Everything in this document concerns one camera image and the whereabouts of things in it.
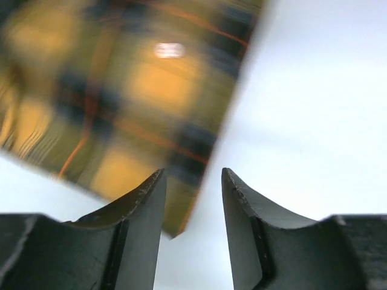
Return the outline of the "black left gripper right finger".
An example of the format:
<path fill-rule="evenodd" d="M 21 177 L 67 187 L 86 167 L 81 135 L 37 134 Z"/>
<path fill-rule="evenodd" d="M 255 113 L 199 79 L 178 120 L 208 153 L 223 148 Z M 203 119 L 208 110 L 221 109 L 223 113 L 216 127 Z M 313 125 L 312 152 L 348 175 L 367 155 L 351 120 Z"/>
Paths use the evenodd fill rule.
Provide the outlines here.
<path fill-rule="evenodd" d="M 315 221 L 222 171 L 235 289 L 385 289 L 386 216 L 339 214 Z"/>

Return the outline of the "yellow plaid long sleeve shirt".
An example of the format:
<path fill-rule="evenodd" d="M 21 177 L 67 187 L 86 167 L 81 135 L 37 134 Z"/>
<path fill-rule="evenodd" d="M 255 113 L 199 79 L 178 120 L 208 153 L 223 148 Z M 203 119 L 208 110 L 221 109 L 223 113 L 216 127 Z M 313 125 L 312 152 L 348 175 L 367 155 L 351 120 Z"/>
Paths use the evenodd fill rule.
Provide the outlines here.
<path fill-rule="evenodd" d="M 1 150 L 184 231 L 265 1 L 2 1 Z"/>

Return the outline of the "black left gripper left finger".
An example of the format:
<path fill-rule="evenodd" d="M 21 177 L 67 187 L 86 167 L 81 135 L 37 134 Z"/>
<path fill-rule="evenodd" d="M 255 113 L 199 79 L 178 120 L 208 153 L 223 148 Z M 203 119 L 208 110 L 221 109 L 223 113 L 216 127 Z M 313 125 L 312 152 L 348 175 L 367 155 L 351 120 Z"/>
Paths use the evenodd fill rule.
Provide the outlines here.
<path fill-rule="evenodd" d="M 166 200 L 164 170 L 74 222 L 1 215 L 2 289 L 152 289 Z"/>

